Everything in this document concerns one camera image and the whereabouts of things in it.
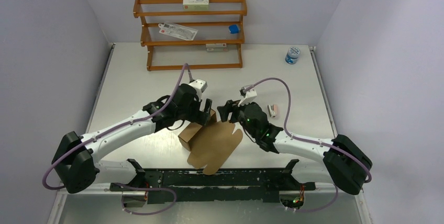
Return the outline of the brown cardboard box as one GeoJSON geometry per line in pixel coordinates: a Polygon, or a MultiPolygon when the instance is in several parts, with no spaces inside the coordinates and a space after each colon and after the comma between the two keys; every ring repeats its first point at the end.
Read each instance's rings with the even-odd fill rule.
{"type": "Polygon", "coordinates": [[[181,145],[190,152],[187,163],[202,169],[205,175],[214,175],[231,156],[243,139],[235,124],[217,120],[212,109],[207,125],[188,124],[178,135],[181,145]]]}

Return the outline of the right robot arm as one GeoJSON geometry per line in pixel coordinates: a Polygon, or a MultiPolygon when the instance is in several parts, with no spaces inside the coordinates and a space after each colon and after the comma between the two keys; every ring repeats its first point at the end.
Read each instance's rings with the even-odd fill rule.
{"type": "Polygon", "coordinates": [[[217,108],[222,121],[239,123],[243,130],[264,151],[292,154],[312,162],[283,174],[283,184],[296,189],[302,183],[331,183],[343,192],[359,194],[366,183],[372,161],[347,136],[333,139],[316,139],[296,134],[287,134],[282,127],[268,121],[261,107],[253,102],[238,106],[228,100],[217,108]]]}

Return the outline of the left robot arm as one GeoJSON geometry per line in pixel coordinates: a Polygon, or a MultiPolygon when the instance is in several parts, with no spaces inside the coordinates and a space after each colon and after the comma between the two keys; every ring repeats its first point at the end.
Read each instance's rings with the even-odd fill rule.
{"type": "Polygon", "coordinates": [[[145,105],[131,117],[105,129],[82,136],[74,131],[63,136],[51,162],[69,193],[75,194],[99,183],[125,184],[131,190],[141,189],[146,173],[134,159],[121,162],[103,158],[116,149],[143,136],[189,121],[201,126],[210,120],[212,100],[200,110],[207,82],[197,79],[179,85],[173,96],[165,95],[145,105]]]}

